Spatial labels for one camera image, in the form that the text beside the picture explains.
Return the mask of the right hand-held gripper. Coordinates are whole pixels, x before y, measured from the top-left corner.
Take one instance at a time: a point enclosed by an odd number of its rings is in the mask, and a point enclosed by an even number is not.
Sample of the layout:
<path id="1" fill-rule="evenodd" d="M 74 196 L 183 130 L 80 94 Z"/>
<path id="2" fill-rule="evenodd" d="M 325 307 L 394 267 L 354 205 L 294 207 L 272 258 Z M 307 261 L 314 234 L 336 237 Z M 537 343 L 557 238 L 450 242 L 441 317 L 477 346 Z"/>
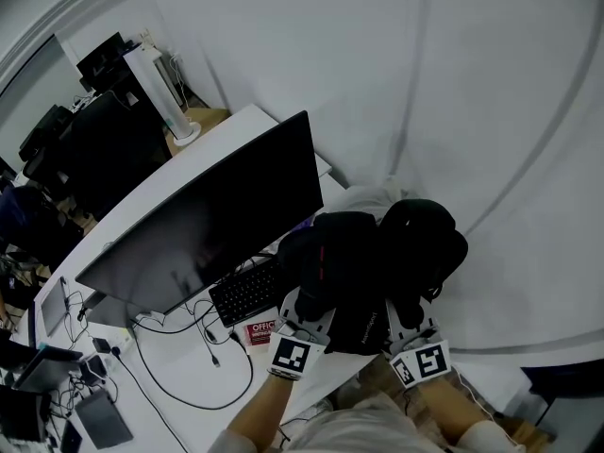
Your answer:
<path id="1" fill-rule="evenodd" d="M 386 300 L 389 336 L 384 356 L 406 389 L 451 371 L 448 341 L 441 335 L 432 304 L 422 298 L 419 306 L 424 313 L 421 324 L 406 327 L 394 302 Z"/>

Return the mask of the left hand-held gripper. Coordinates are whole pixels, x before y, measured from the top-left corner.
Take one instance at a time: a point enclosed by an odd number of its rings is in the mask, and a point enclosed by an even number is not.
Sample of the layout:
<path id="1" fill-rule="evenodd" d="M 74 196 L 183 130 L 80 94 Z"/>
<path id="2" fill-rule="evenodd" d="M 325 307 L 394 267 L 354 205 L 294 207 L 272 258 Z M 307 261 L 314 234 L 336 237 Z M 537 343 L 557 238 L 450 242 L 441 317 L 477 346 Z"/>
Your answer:
<path id="1" fill-rule="evenodd" d="M 317 321 L 303 319 L 295 311 L 300 288 L 288 293 L 270 335 L 267 371 L 275 376 L 298 381 L 305 376 L 325 352 L 330 338 L 328 331 L 335 310 Z"/>

